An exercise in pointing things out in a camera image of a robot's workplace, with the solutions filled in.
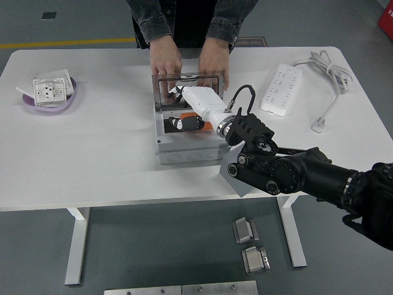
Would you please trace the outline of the person's left hand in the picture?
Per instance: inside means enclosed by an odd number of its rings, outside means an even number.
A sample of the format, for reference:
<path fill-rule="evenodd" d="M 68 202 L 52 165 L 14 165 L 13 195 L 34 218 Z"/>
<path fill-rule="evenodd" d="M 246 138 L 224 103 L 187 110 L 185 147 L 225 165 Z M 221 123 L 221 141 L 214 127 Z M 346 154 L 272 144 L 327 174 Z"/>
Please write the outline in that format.
<path fill-rule="evenodd" d="M 221 39 L 207 37 L 202 47 L 198 71 L 200 73 L 223 72 L 224 90 L 230 85 L 230 51 L 229 43 Z"/>

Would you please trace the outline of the person's right hand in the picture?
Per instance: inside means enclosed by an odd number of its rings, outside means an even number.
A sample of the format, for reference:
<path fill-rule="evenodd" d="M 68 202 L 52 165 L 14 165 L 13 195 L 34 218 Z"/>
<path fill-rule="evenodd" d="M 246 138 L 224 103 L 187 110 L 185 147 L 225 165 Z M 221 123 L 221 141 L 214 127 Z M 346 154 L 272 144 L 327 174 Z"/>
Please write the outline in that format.
<path fill-rule="evenodd" d="M 150 42 L 150 67 L 153 75 L 181 72 L 181 54 L 171 35 L 160 36 Z"/>

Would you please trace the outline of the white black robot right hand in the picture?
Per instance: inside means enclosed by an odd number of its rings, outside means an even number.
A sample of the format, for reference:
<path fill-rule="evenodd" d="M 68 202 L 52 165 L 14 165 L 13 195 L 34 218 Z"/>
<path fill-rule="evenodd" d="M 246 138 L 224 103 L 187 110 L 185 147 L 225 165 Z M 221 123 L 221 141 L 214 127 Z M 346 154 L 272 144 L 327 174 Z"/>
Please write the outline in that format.
<path fill-rule="evenodd" d="M 225 138 L 234 120 L 234 115 L 223 99 L 209 87 L 175 86 L 168 98 L 183 98 L 203 121 L 210 122 L 216 133 Z"/>

